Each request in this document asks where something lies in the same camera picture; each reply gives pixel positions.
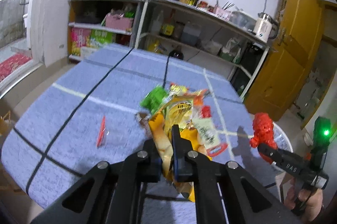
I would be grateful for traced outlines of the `person's right hand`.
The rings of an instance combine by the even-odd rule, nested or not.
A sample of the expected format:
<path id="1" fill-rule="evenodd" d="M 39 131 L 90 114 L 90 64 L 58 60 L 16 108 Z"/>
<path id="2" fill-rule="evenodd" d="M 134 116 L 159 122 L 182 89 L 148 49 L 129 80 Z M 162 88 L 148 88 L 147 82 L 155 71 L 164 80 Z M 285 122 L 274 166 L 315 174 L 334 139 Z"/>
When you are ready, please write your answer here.
<path id="1" fill-rule="evenodd" d="M 301 202 L 306 201 L 306 208 L 300 219 L 303 223 L 310 223 L 319 215 L 322 209 L 323 190 L 318 189 L 315 193 L 311 193 L 309 190 L 301 189 L 298 195 L 296 195 L 295 182 L 295 178 L 290 179 L 291 187 L 285 197 L 284 205 L 288 209 L 292 210 L 295 208 L 296 198 L 298 198 Z"/>

